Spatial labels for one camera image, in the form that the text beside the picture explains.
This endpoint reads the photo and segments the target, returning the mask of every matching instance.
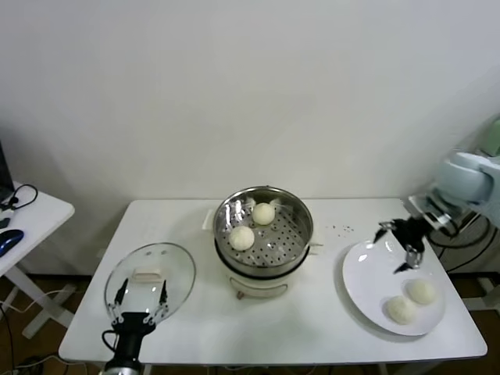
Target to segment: white plate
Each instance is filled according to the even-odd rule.
[[[405,260],[405,251],[391,235],[386,241],[372,245],[361,242],[345,256],[342,273],[345,287],[359,310],[375,324],[406,336],[420,336],[438,325],[445,313],[445,297],[437,285],[432,272],[425,268],[393,274]],[[436,301],[417,307],[413,323],[401,325],[392,320],[385,311],[385,303],[397,295],[408,296],[406,285],[414,279],[430,281],[437,291]]]

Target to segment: floor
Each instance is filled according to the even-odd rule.
[[[68,281],[61,279],[37,280],[37,284],[44,291],[61,289]],[[77,286],[78,291],[84,291],[88,286],[88,281],[71,281]],[[479,284],[470,278],[455,278],[453,283],[462,297],[481,296],[482,290]],[[12,285],[4,277],[0,278],[0,301],[5,299],[10,292]],[[70,311],[75,312],[83,297],[83,293],[72,295],[64,304]],[[14,306],[24,309],[31,303],[31,300],[20,292],[14,300]],[[15,362],[18,366],[31,356],[45,357],[50,353],[57,353],[59,344],[63,339],[66,329],[54,321],[47,323],[31,340],[27,340],[23,335],[23,328],[33,319],[40,308],[34,305],[25,313],[20,314],[13,310],[7,311],[10,327],[13,335]],[[444,375],[453,373],[454,375],[466,375],[480,373],[481,375],[500,374],[500,317],[495,312],[473,312],[472,316],[479,327],[488,345],[488,354],[479,359],[467,359],[450,361],[441,364],[431,370],[429,375]],[[389,365],[389,373],[393,373],[402,364]],[[11,355],[9,344],[9,333],[5,324],[5,319],[0,320],[0,375],[11,369]],[[43,374],[48,375],[97,375],[99,369],[88,364],[69,366],[66,372],[66,365],[56,359],[49,359],[44,362]],[[375,365],[365,366],[329,366],[312,367],[272,367],[245,368],[241,370],[225,369],[223,367],[205,368],[201,366],[163,366],[155,367],[153,375],[375,375],[378,374]],[[23,371],[19,375],[35,375],[36,372]]]

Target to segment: blue computer mouse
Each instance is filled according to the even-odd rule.
[[[21,241],[24,232],[19,229],[9,229],[0,233],[0,256],[4,256],[11,248]]]

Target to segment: white table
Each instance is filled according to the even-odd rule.
[[[24,187],[17,194],[20,199],[17,205],[29,202],[33,196],[33,191]],[[54,319],[68,327],[73,318],[73,314],[59,304],[68,299],[74,291],[74,286],[66,285],[63,291],[51,299],[45,296],[45,292],[16,266],[31,250],[67,221],[73,213],[74,208],[70,203],[40,191],[37,200],[16,211],[9,226],[2,230],[21,229],[24,232],[24,238],[0,258],[0,276],[5,275],[16,285],[5,300],[5,307],[12,303],[19,288],[43,308],[42,312],[24,329],[23,335],[27,338],[32,338],[48,319]]]
[[[298,272],[298,283],[278,298],[237,300],[213,247],[202,230],[208,209],[220,201],[132,202],[66,332],[64,359],[106,362],[112,353],[101,343],[110,328],[103,302],[113,267],[136,248],[157,241],[184,246],[194,257],[197,277],[191,296],[148,335],[140,360],[150,364],[306,365],[393,363],[470,358],[487,346],[434,252],[423,267],[445,291],[443,320],[428,335],[403,337],[371,323],[352,304],[341,282],[347,247],[373,238],[377,223],[407,212],[397,199],[305,200],[322,232],[324,246]],[[344,230],[344,226],[353,229]]]

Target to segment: metal steamer tray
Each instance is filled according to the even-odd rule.
[[[252,219],[256,204],[275,208],[271,224],[259,226]],[[253,246],[235,251],[229,234],[247,226],[255,235]],[[213,222],[216,249],[221,260],[234,272],[253,279],[269,280],[296,270],[309,251],[313,219],[304,202],[292,193],[275,187],[250,187],[232,194],[216,210]]]

